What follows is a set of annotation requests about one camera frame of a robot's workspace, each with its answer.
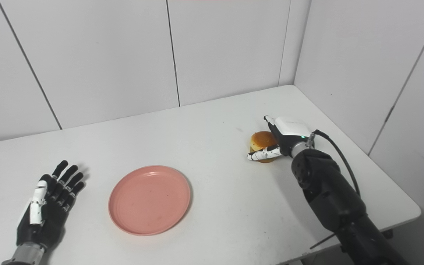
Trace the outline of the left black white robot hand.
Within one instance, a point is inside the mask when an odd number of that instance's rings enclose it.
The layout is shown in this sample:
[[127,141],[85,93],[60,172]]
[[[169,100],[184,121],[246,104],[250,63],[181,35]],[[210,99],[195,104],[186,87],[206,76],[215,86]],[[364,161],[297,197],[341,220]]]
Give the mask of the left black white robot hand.
[[85,187],[84,174],[77,165],[68,165],[61,161],[52,174],[44,174],[40,181],[46,184],[41,199],[42,205],[32,211],[25,210],[17,227],[16,245],[34,243],[48,251],[60,242],[64,227],[75,198]]

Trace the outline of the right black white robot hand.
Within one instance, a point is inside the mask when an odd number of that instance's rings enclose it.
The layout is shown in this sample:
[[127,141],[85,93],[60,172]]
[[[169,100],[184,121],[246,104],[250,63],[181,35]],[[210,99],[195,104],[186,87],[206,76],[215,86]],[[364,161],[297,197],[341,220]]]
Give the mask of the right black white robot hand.
[[315,137],[303,121],[284,116],[275,119],[269,115],[265,115],[264,120],[277,140],[276,144],[248,153],[248,160],[263,161],[279,156],[295,158],[303,150],[315,147]]

